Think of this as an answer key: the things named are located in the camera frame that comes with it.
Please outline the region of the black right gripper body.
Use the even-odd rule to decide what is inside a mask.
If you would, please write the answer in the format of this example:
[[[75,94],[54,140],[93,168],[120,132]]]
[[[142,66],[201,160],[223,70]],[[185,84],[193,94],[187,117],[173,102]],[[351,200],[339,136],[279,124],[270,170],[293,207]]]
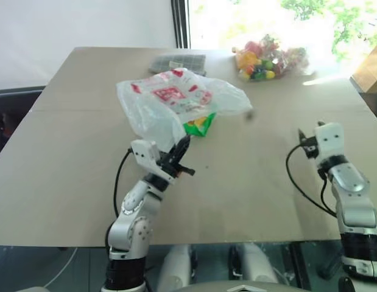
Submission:
[[[303,138],[302,148],[308,159],[315,159],[319,155],[318,142],[315,136]]]

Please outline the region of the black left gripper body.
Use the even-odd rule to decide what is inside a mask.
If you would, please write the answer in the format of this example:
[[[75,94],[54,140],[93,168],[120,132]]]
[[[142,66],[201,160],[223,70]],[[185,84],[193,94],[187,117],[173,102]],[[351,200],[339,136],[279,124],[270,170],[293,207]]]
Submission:
[[[181,155],[179,153],[176,154],[175,152],[176,150],[174,148],[167,153],[162,152],[159,160],[159,166],[161,167],[162,171],[173,178],[176,178],[180,173],[179,165]]]

